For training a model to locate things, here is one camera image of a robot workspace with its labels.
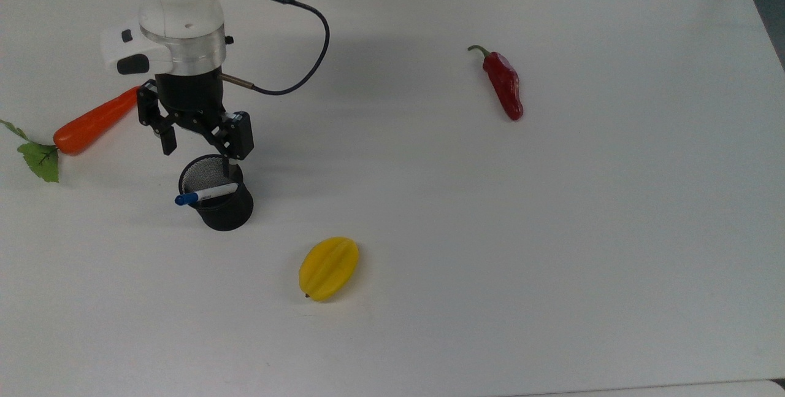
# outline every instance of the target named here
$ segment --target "white marker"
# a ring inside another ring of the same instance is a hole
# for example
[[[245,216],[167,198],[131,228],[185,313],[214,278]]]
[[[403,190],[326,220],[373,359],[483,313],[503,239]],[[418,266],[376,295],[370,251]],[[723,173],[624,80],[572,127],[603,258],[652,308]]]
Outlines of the white marker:
[[[226,185],[219,185],[205,190],[196,190],[192,193],[183,193],[174,198],[174,203],[177,205],[193,204],[194,202],[205,201],[205,199],[217,198],[218,196],[225,196],[237,191],[239,184],[231,182]]]

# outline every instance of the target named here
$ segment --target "green leaf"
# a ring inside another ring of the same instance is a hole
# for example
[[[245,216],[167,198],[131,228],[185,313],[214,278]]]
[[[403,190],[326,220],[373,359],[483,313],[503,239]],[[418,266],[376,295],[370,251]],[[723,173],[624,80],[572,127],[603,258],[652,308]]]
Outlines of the green leaf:
[[[0,124],[6,126],[6,128],[8,128],[9,131],[12,131],[14,134],[16,134],[18,137],[21,137],[23,140],[30,141],[28,139],[28,135],[25,134],[25,132],[23,132],[22,129],[16,128],[16,126],[9,123],[8,121],[0,120]]]
[[[59,182],[57,148],[54,145],[28,142],[20,145],[17,151],[25,155],[25,162],[28,163],[28,167],[36,176],[47,182]]]

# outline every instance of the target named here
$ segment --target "mesh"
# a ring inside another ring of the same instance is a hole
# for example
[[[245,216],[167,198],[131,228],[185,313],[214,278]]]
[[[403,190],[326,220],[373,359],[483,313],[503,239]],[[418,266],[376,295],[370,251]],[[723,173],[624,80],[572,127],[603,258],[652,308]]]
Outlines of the mesh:
[[[180,178],[182,193],[204,190],[219,185],[229,184],[232,179],[224,174],[224,158],[221,156],[205,156],[191,163]]]

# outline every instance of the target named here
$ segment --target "black mesh cup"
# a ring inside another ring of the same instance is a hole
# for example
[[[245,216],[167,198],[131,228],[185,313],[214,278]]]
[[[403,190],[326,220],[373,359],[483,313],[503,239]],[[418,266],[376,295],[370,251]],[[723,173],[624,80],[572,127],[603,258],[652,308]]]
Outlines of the black mesh cup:
[[[229,164],[221,155],[207,155],[188,164],[180,174],[180,194],[210,189],[237,182],[235,193],[189,204],[202,216],[208,227],[218,231],[236,229],[246,223],[253,212],[253,198],[243,184],[239,165]]]

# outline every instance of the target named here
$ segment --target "blue marker cap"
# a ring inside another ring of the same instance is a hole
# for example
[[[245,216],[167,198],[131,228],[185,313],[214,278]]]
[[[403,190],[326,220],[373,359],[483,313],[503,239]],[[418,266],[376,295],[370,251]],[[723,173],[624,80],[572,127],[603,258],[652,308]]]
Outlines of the blue marker cap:
[[[174,198],[174,203],[177,205],[185,205],[185,204],[193,204],[194,202],[199,200],[199,195],[196,193],[185,193],[177,195]]]

